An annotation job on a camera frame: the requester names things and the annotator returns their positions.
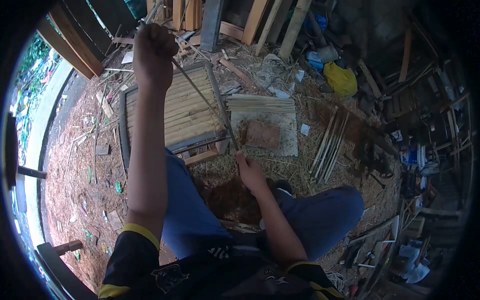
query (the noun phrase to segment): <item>white paper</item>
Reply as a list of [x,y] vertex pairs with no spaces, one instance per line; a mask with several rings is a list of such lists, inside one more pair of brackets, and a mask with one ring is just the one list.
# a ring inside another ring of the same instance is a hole
[[305,136],[308,136],[308,131],[310,131],[310,126],[308,126],[307,124],[302,124],[301,129],[300,129],[300,133],[305,135]]

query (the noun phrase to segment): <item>left hand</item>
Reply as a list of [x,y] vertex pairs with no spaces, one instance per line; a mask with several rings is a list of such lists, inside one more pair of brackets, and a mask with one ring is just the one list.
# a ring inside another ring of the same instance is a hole
[[133,70],[139,88],[166,92],[172,84],[171,57],[177,54],[175,37],[165,26],[150,23],[135,35]]

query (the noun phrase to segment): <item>bamboo mat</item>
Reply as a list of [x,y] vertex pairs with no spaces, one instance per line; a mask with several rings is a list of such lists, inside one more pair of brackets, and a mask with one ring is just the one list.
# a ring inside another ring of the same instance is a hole
[[[186,72],[208,102],[214,108],[218,108],[206,67],[201,66]],[[125,101],[125,117],[130,145],[132,144],[133,127],[135,125],[137,97],[138,93],[132,93],[127,96]],[[173,75],[172,85],[167,91],[164,122],[166,147],[206,132],[216,131],[222,127],[208,109],[207,104],[181,73]]]

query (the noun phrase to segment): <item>yellow sleeve trim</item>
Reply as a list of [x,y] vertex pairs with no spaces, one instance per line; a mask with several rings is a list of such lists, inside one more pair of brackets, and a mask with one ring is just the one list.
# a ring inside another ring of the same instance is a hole
[[118,287],[112,284],[102,284],[100,287],[100,292],[98,293],[98,298],[104,299],[108,297],[116,297],[121,294],[125,294],[129,289],[129,287]]
[[151,233],[145,227],[140,226],[140,225],[135,224],[135,223],[128,223],[128,224],[125,224],[125,226],[123,226],[122,232],[124,232],[124,231],[134,231],[136,233],[139,233],[139,234],[143,235],[144,237],[149,239],[155,245],[157,251],[160,250],[160,242],[158,241],[156,236],[153,235],[153,233]]
[[288,267],[286,273],[288,273],[291,269],[293,269],[293,267],[296,267],[297,265],[301,265],[301,264],[319,265],[319,264],[317,264],[317,263],[312,263],[312,262],[298,262],[298,263],[294,263],[293,265],[291,265],[290,267]]

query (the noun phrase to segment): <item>hand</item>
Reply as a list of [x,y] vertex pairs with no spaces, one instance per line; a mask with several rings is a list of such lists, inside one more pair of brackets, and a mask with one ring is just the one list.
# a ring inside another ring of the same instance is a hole
[[239,165],[241,181],[252,192],[252,195],[256,197],[269,190],[262,166],[257,161],[245,158],[242,151],[235,153],[235,158]]
[[135,35],[133,49],[133,70],[139,88],[166,93],[173,77],[171,57],[178,52],[174,35],[165,26],[147,24]]

